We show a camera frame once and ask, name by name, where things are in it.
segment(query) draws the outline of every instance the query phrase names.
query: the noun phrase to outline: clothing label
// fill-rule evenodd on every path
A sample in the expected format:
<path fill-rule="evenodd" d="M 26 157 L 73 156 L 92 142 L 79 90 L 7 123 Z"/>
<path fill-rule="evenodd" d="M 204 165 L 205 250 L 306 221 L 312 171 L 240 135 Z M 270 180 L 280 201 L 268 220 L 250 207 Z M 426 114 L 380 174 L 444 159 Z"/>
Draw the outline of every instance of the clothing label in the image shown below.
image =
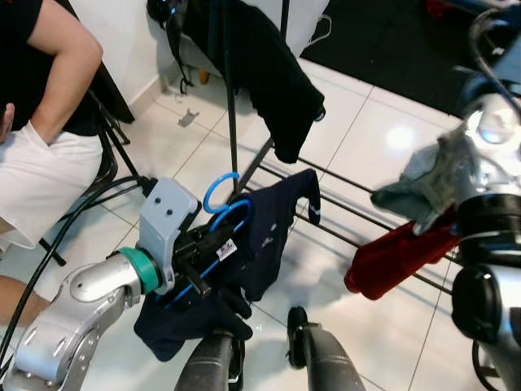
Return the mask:
<path fill-rule="evenodd" d="M 227 257 L 237 251 L 237 246 L 235 245 L 232 239 L 228 239 L 228 241 L 217 250 L 217 256 L 219 257 L 219 261 L 223 262 Z"/>

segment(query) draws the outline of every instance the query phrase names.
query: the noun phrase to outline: baseboard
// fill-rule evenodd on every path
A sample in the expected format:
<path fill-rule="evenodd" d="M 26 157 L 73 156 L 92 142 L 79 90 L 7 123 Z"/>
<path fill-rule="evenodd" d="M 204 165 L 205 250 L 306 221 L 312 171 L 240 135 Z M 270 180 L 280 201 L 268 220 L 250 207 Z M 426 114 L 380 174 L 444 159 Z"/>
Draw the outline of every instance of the baseboard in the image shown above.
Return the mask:
<path fill-rule="evenodd" d="M 129 104 L 134 117 L 139 118 L 154 103 L 155 99 L 178 78 L 179 74 L 179 67 L 172 62 L 172 65 L 144 86 Z"/>

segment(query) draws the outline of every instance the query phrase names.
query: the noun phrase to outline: person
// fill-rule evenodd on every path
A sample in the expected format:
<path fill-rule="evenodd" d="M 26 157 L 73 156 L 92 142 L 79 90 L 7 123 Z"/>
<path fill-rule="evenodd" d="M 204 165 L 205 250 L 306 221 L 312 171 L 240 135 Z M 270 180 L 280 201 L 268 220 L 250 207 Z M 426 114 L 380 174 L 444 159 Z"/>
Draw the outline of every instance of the person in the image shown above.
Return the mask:
<path fill-rule="evenodd" d="M 34 248 L 94 181 L 102 147 L 86 91 L 102 54 L 55 0 L 0 0 L 2 253 L 10 244 Z M 9 322 L 24 288 L 0 276 L 0 325 Z M 33 293 L 20 324 L 48 304 Z"/>

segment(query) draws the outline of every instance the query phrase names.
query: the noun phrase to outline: man's arm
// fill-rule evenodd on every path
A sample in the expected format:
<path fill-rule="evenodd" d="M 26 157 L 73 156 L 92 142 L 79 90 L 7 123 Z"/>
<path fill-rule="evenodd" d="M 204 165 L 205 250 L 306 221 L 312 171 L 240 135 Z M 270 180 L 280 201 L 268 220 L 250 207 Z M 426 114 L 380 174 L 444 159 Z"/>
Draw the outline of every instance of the man's arm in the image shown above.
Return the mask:
<path fill-rule="evenodd" d="M 103 50 L 55 0 L 43 0 L 27 43 L 55 57 L 45 94 L 31 118 L 34 129 L 51 144 L 83 99 L 101 64 Z"/>

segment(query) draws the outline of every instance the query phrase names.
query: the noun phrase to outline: white shorts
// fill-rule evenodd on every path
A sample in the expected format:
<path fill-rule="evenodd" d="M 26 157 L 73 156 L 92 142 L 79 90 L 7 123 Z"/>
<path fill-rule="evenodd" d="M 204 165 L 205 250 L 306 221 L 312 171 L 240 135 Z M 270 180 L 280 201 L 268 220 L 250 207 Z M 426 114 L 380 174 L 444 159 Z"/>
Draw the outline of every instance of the white shorts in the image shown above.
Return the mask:
<path fill-rule="evenodd" d="M 13 231 L 0 235 L 34 248 L 96 178 L 98 137 L 63 132 L 48 146 L 29 122 L 0 145 L 0 217 Z"/>

